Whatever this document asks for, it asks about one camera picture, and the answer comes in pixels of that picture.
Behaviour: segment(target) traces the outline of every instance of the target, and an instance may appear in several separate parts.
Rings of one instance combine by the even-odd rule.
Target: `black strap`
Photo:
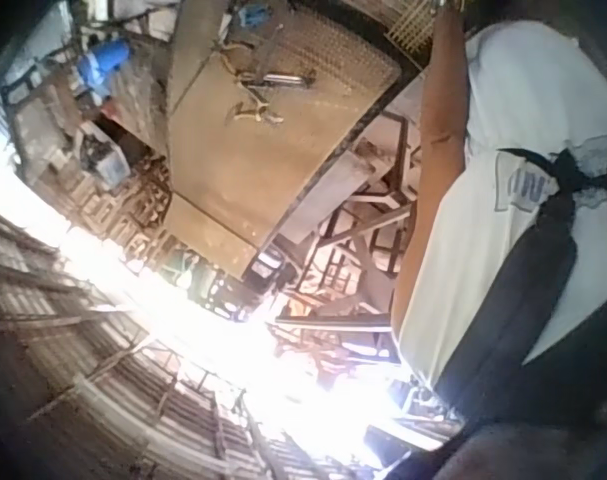
[[[577,255],[572,194],[607,187],[607,175],[587,177],[568,150],[554,163],[528,150],[505,151],[555,177],[559,192],[513,246],[435,386],[468,419],[491,412],[495,392],[521,368],[565,289]]]

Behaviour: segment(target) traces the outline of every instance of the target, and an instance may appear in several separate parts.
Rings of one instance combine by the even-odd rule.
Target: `person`
[[[468,365],[485,375],[457,411],[468,425],[566,426],[607,401],[607,81],[576,42],[541,23],[493,25],[466,43],[457,2],[434,3],[417,223],[393,335],[413,373],[455,408],[457,378],[446,374],[466,342],[476,335],[477,350],[495,355],[492,368],[483,358]],[[520,258],[529,267],[519,271]],[[525,309],[509,335],[473,328],[481,313],[499,322],[505,299]],[[521,358],[510,342],[537,315],[547,318],[527,332]],[[436,464],[457,448],[446,447]]]

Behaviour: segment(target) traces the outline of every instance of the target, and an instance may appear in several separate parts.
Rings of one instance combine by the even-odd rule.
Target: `white t-shirt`
[[[587,175],[607,171],[607,82],[570,39],[535,22],[502,24],[471,39],[467,56],[466,169],[441,201],[398,338],[402,358],[429,387],[508,252],[557,189],[539,168],[498,149],[549,158],[570,148]],[[578,259],[526,361],[607,300],[607,191],[576,201]]]

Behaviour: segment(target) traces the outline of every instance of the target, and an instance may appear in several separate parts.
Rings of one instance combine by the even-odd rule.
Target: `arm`
[[[434,22],[432,57],[423,89],[423,157],[416,229],[401,263],[392,302],[392,330],[397,336],[441,199],[465,168],[463,152],[468,106],[463,19],[458,11],[446,6],[439,10]]]

